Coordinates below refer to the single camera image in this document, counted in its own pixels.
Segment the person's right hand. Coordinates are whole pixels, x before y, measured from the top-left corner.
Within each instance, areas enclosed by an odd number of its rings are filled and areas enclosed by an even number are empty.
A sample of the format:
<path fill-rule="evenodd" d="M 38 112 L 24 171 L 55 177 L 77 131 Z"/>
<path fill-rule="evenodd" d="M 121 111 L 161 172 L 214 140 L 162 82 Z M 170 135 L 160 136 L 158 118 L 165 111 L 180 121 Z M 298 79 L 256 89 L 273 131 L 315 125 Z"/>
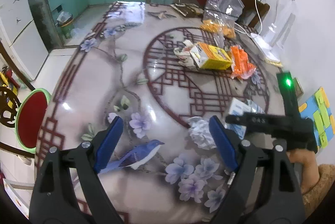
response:
<path fill-rule="evenodd" d="M 320 180 L 315 153 L 306 149 L 295 149 L 286 154 L 291 163 L 302 165 L 301 192 L 302 194 L 309 192 Z"/>

